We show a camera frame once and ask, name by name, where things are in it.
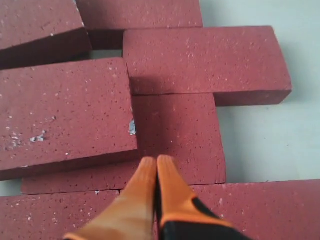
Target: white speck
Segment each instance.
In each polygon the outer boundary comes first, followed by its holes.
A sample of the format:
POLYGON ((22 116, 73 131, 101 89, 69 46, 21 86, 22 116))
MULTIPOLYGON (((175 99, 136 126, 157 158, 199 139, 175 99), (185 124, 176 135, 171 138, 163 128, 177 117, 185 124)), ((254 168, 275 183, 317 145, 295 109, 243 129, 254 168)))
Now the white speck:
POLYGON ((129 124, 129 134, 130 136, 132 135, 136 135, 137 131, 136 131, 136 124, 135 124, 135 120, 132 120, 129 124))

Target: white floor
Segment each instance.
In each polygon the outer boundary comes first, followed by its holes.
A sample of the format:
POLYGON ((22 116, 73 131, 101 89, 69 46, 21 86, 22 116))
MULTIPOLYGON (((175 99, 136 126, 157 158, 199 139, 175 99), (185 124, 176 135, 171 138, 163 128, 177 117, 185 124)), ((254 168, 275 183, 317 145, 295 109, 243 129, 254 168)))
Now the white floor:
MULTIPOLYGON (((280 105, 221 107, 227 181, 320 179, 320 1, 200 0, 205 27, 271 25, 292 94, 280 105)), ((20 193, 0 182, 0 196, 20 193)))

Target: stacked bricks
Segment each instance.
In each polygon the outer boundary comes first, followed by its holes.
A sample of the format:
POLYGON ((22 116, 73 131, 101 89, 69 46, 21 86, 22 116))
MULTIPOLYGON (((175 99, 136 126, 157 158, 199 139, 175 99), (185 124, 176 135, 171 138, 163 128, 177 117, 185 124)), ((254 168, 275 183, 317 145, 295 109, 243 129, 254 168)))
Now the stacked bricks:
POLYGON ((0 72, 0 180, 138 158, 122 58, 0 72))
MULTIPOLYGON (((320 180, 192 188, 213 212, 252 239, 319 238, 320 180)), ((0 222, 6 223, 0 225, 1 237, 61 239, 92 220, 117 196, 118 191, 89 191, 1 197, 0 222)))
POLYGON ((92 47, 122 49, 129 29, 201 28, 199 0, 75 0, 92 47))
POLYGON ((1 0, 0 70, 66 61, 92 49, 71 0, 1 0))
POLYGON ((197 0, 0 4, 0 69, 25 67, 0 71, 0 180, 25 177, 25 195, 0 198, 1 239, 81 228, 159 154, 249 237, 318 238, 320 180, 224 184, 216 106, 278 104, 292 90, 271 27, 202 28, 197 0), (95 49, 123 44, 123 59, 43 65, 90 50, 88 36, 95 49))

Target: brick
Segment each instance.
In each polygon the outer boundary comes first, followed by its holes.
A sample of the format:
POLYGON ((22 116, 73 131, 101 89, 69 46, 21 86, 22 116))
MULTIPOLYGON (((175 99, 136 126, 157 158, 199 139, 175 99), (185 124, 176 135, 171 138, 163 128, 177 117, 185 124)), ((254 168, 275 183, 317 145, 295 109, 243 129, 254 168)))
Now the brick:
POLYGON ((320 179, 193 189, 214 213, 252 239, 319 239, 320 179))
POLYGON ((94 49, 122 49, 127 29, 202 27, 199 0, 76 0, 94 49))
POLYGON ((122 58, 4 70, 0 89, 0 180, 138 155, 122 58))
POLYGON ((94 219, 118 191, 0 197, 0 238, 62 239, 94 219))
POLYGON ((217 106, 278 104, 292 90, 270 26, 128 30, 134 95, 214 93, 217 106))
MULTIPOLYGON (((191 185, 226 182, 226 165, 212 94, 134 96, 142 156, 168 154, 191 185)), ((25 194, 123 189, 139 161, 25 178, 25 194)))
POLYGON ((2 0, 0 16, 0 70, 66 61, 92 49, 71 0, 2 0))

